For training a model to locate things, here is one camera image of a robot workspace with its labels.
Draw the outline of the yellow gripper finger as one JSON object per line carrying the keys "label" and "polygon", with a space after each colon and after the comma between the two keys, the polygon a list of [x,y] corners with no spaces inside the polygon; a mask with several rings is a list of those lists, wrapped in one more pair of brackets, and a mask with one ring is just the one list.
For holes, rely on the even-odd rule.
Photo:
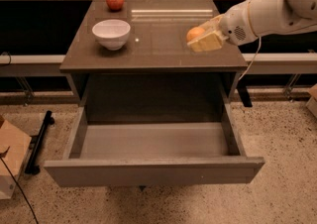
{"label": "yellow gripper finger", "polygon": [[223,15],[218,15],[218,16],[202,23],[200,25],[200,27],[203,28],[204,30],[209,30],[209,29],[216,30],[219,27],[219,22],[221,21],[222,17],[223,17]]}
{"label": "yellow gripper finger", "polygon": [[189,41],[187,45],[196,53],[220,50],[228,40],[220,31],[213,31],[203,34]]}

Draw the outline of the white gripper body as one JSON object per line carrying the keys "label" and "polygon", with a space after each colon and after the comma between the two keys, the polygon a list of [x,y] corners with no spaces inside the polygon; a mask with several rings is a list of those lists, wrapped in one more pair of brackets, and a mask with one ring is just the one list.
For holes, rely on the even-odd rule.
{"label": "white gripper body", "polygon": [[250,0],[231,7],[221,18],[219,27],[234,45],[241,46],[255,41],[250,18]]}

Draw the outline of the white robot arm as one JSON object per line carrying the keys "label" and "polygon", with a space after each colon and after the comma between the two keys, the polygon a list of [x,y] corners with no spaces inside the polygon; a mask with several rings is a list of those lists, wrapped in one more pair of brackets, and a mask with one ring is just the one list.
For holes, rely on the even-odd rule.
{"label": "white robot arm", "polygon": [[187,42],[195,52],[241,46],[268,35],[314,32],[317,0],[247,0],[200,25],[204,32]]}

